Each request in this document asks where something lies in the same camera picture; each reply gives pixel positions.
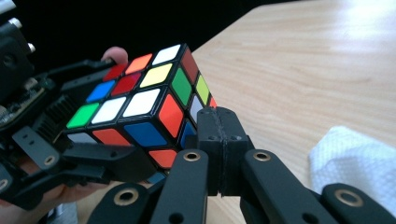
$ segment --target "wood grain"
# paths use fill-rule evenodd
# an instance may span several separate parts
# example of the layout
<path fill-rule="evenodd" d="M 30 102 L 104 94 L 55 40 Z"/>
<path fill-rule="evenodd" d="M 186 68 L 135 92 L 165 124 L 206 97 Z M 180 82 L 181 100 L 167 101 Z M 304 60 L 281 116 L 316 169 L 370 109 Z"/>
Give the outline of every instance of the wood grain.
<path fill-rule="evenodd" d="M 396 2 L 303 1 L 257 7 L 193 57 L 220 106 L 256 148 L 307 187 L 308 154 L 344 125 L 396 146 Z M 101 194 L 78 203 L 89 214 Z M 244 223 L 238 198 L 210 198 L 207 223 Z"/>

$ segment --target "cube face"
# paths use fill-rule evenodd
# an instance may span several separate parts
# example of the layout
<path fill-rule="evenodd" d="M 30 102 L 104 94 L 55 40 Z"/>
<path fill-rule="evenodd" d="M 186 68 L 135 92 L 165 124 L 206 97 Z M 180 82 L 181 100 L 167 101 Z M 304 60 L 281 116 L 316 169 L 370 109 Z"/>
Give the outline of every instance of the cube face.
<path fill-rule="evenodd" d="M 166 170 L 206 106 L 216 103 L 190 49 L 175 45 L 112 67 L 64 133 L 73 142 L 140 146 Z"/>

